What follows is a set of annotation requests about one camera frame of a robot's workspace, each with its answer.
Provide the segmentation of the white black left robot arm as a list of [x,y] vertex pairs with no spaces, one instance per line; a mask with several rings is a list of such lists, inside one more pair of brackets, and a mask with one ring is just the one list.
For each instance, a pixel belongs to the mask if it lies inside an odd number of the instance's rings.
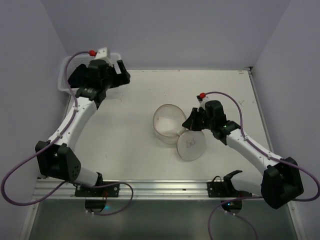
[[131,76],[123,61],[116,63],[119,73],[105,60],[90,61],[65,119],[47,141],[36,144],[36,158],[43,176],[85,186],[96,186],[102,181],[99,172],[82,166],[74,150],[85,125],[105,100],[107,90],[130,83]]

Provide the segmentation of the black bra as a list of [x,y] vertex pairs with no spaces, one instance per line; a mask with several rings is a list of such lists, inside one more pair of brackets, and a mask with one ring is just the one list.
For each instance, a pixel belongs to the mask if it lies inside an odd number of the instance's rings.
[[91,79],[88,67],[85,64],[80,64],[67,81],[72,89],[90,87]]

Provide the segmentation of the white bra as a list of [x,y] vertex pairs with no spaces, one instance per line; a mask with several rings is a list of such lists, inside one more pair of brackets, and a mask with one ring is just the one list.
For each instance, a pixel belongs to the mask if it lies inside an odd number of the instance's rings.
[[163,136],[177,135],[181,129],[179,119],[173,116],[159,117],[155,123],[155,130]]

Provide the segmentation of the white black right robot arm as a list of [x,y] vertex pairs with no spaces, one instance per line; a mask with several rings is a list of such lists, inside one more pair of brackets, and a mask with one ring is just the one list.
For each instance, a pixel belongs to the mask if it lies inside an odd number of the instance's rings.
[[182,126],[192,132],[211,131],[215,139],[241,154],[261,174],[249,179],[242,170],[234,170],[221,182],[207,183],[209,197],[260,195],[270,207],[278,209],[304,192],[297,162],[291,157],[277,162],[278,155],[265,148],[256,150],[251,146],[253,139],[242,133],[241,126],[227,119],[220,101],[200,100]]

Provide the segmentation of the white mesh laundry bag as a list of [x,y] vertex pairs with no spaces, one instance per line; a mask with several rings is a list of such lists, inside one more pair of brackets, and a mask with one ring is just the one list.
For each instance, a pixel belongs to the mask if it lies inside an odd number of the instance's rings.
[[158,133],[155,125],[159,117],[176,117],[180,125],[187,119],[181,108],[173,104],[163,104],[154,113],[152,126],[156,136],[164,143],[175,145],[179,157],[184,161],[194,161],[200,158],[206,150],[206,137],[201,131],[191,131],[182,127],[181,131],[172,136]]

